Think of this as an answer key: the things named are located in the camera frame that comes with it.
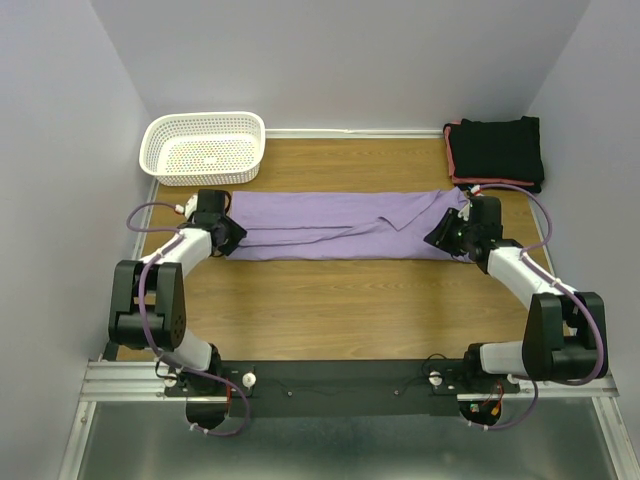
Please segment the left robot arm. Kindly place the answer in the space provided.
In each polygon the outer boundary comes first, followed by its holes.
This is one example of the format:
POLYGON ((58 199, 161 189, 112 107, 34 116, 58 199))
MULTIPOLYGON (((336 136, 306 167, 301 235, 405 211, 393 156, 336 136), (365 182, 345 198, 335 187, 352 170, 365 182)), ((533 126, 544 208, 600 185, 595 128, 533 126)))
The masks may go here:
POLYGON ((245 394, 223 373, 217 347, 188 327, 185 279, 200 263, 227 257, 247 231, 230 216, 232 195, 201 189, 183 205, 148 202, 136 207, 126 226, 136 233, 167 233, 168 240, 152 253, 117 263, 112 284, 109 339, 132 350, 149 350, 168 373, 171 386, 183 385, 198 395, 245 394), (166 207, 181 217, 175 226, 134 226, 141 211, 166 207))

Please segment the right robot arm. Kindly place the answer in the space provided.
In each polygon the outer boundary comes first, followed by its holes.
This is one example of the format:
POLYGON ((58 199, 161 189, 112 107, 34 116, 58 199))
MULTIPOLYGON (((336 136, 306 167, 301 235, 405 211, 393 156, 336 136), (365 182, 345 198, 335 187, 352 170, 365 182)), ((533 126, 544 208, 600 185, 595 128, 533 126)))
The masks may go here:
POLYGON ((584 385, 608 372, 603 299, 580 292, 537 264, 513 239, 503 237, 501 202, 476 196, 449 208, 424 241, 466 257, 503 284, 527 308, 523 339, 468 347, 460 379, 480 392, 496 376, 584 385))

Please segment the purple t-shirt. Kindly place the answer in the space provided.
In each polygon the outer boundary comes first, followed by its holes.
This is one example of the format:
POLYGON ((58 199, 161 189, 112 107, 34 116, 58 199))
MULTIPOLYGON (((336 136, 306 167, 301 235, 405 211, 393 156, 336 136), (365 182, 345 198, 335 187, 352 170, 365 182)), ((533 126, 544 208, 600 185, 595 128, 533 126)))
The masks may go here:
POLYGON ((236 192, 231 218, 247 231, 228 257, 271 260, 445 260, 467 263, 427 244, 447 210, 461 209, 457 188, 412 193, 236 192))

